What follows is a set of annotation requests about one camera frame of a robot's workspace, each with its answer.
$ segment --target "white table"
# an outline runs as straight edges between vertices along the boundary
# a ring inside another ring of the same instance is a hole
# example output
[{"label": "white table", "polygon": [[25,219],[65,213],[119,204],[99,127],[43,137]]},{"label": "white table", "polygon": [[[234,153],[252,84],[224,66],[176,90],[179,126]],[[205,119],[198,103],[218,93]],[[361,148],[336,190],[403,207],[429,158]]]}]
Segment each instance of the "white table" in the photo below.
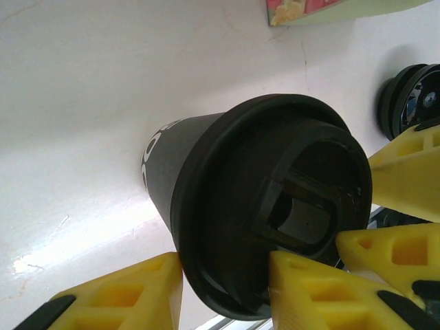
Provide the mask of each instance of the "white table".
[{"label": "white table", "polygon": [[[440,3],[269,28],[263,0],[0,3],[0,314],[174,250],[140,176],[154,131],[269,93],[330,104],[371,155],[380,85],[440,62]],[[181,329],[214,316],[184,288]]]}]

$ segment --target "white surface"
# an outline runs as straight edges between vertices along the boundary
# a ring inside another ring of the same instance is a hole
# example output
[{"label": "white surface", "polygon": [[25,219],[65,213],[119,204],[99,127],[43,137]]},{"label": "white surface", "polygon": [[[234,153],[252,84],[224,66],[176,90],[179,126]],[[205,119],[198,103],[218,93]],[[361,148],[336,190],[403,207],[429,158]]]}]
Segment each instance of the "white surface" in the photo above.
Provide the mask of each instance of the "white surface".
[{"label": "white surface", "polygon": [[[440,62],[440,3],[331,25],[267,26],[263,0],[0,2],[0,315],[173,250],[140,177],[168,122],[309,94],[367,154],[380,85]],[[185,287],[181,329],[214,314]]]}]

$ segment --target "black travel mug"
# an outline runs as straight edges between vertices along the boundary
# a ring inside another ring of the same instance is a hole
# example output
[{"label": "black travel mug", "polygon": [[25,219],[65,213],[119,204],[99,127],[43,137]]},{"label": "black travel mug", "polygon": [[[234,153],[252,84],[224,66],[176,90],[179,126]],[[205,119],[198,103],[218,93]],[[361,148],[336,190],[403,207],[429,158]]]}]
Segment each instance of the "black travel mug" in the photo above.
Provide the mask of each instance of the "black travel mug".
[{"label": "black travel mug", "polygon": [[166,125],[142,177],[192,288],[237,320],[271,315],[271,251],[336,266],[336,234],[365,228],[371,208],[361,146],[331,107],[302,95]]}]

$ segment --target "colorful package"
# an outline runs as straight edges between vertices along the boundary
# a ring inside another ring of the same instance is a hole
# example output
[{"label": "colorful package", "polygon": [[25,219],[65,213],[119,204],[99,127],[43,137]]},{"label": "colorful package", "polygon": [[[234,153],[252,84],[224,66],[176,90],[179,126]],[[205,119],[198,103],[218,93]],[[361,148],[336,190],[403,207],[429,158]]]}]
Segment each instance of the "colorful package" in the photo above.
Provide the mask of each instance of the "colorful package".
[{"label": "colorful package", "polygon": [[388,14],[431,0],[267,0],[269,24],[326,23]]}]

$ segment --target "black lid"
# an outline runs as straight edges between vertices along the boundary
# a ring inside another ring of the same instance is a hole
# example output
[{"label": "black lid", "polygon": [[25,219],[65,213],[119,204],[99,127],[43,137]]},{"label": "black lid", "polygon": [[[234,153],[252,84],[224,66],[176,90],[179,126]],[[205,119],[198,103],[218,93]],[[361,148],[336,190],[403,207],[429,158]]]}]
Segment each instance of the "black lid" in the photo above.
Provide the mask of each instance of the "black lid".
[{"label": "black lid", "polygon": [[225,316],[270,317],[268,255],[329,265],[334,237],[365,228],[367,158],[337,113],[313,98],[270,95],[222,115],[177,178],[171,232],[192,288]]},{"label": "black lid", "polygon": [[378,104],[381,130],[393,140],[440,116],[440,65],[412,65],[386,83]]}]

